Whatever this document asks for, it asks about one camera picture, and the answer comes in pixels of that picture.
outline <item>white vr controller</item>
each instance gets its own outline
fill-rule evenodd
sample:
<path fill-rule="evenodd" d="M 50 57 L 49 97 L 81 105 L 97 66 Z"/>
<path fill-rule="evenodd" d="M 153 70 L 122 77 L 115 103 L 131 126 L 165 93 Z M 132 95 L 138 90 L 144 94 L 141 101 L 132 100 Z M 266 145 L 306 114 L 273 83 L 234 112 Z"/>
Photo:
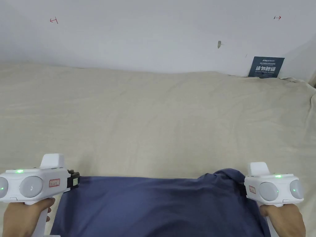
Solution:
<path fill-rule="evenodd" d="M 0 174 L 0 202 L 32 205 L 79 186 L 80 174 L 64 167 L 63 154 L 46 154 L 39 168 L 7 170 Z M 44 210 L 32 237 L 43 237 L 48 209 Z"/>
<path fill-rule="evenodd" d="M 296 204 L 304 200 L 304 191 L 299 178 L 293 174 L 271 174 L 264 162 L 248 164 L 249 175 L 245 177 L 247 198 L 259 205 Z M 271 237 L 278 237 L 267 217 Z"/>

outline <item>red label sticker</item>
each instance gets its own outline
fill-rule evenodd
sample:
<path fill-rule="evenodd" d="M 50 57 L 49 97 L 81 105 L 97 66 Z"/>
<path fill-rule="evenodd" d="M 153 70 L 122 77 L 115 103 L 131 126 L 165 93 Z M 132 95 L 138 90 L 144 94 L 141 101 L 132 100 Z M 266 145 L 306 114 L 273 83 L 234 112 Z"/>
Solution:
<path fill-rule="evenodd" d="M 57 187 L 60 185 L 60 179 L 51 179 L 49 181 L 49 187 Z"/>
<path fill-rule="evenodd" d="M 256 194 L 256 189 L 252 186 L 249 186 L 249 191 Z"/>

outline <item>white plastic casing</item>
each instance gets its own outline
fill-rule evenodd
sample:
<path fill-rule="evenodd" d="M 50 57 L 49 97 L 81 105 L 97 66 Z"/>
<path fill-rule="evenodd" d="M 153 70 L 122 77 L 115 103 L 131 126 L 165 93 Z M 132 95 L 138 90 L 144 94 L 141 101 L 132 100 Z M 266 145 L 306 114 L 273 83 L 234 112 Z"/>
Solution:
<path fill-rule="evenodd" d="M 7 189 L 7 192 L 4 197 L 0 198 L 0 202 L 24 202 L 26 205 L 32 205 L 42 199 L 69 191 L 67 179 L 70 176 L 71 174 L 64 168 L 63 154 L 45 154 L 39 168 L 7 170 L 5 173 L 0 174 L 0 177 L 7 180 L 6 182 L 1 179 L 3 184 L 1 188 L 2 194 L 4 194 L 3 189 Z M 22 192 L 26 196 L 32 196 L 35 189 L 37 195 L 34 197 L 25 197 L 21 194 Z M 40 214 L 32 237 L 44 236 L 47 212 L 48 209 Z"/>
<path fill-rule="evenodd" d="M 290 183 L 298 180 L 293 174 L 271 174 L 261 176 L 247 176 L 245 177 L 245 186 L 247 191 L 247 198 L 261 202 L 266 205 L 300 203 L 304 199 L 297 199 L 293 197 L 290 190 Z M 278 189 L 278 197 L 274 201 L 267 201 L 262 198 L 259 192 L 261 183 L 273 183 Z"/>
<path fill-rule="evenodd" d="M 24 197 L 19 189 L 21 182 L 29 176 L 37 176 L 43 181 L 42 191 L 32 198 Z M 0 177 L 4 177 L 9 183 L 8 192 L 6 196 L 0 198 L 0 202 L 29 202 L 42 200 L 68 191 L 67 178 L 70 177 L 70 174 L 66 168 L 56 167 L 27 169 L 23 170 L 23 173 L 17 173 L 17 170 L 7 170 Z"/>

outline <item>controller handle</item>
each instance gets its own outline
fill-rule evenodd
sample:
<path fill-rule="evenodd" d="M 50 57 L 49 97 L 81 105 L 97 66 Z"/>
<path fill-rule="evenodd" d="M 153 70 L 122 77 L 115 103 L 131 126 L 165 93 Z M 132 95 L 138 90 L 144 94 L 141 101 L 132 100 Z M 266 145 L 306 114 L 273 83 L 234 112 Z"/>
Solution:
<path fill-rule="evenodd" d="M 32 205 L 32 204 L 37 203 L 37 202 L 39 202 L 39 201 L 25 202 L 25 204 Z M 44 236 L 60 237 L 60 235 L 44 235 L 47 214 L 48 214 L 48 208 L 46 208 L 44 211 L 41 212 L 41 214 L 39 216 L 39 220 L 38 220 L 37 225 L 36 225 L 36 228 L 32 234 L 32 237 L 44 237 Z"/>
<path fill-rule="evenodd" d="M 275 204 L 276 207 L 281 207 L 283 206 L 283 204 Z M 271 237 L 279 237 L 279 235 L 277 234 L 275 228 L 273 227 L 272 225 L 272 222 L 270 220 L 270 218 L 267 216 L 267 223 L 268 223 L 268 226 L 269 226 L 269 230 L 270 230 L 270 235 Z"/>

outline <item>navy blue fabric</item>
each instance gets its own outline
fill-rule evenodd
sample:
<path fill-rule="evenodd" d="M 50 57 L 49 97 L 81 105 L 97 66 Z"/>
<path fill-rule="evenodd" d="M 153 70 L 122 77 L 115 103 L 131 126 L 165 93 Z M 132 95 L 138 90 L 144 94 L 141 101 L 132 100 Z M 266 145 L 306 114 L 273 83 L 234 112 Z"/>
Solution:
<path fill-rule="evenodd" d="M 67 237 L 270 237 L 244 175 L 198 179 L 81 177 L 63 194 L 51 234 Z"/>

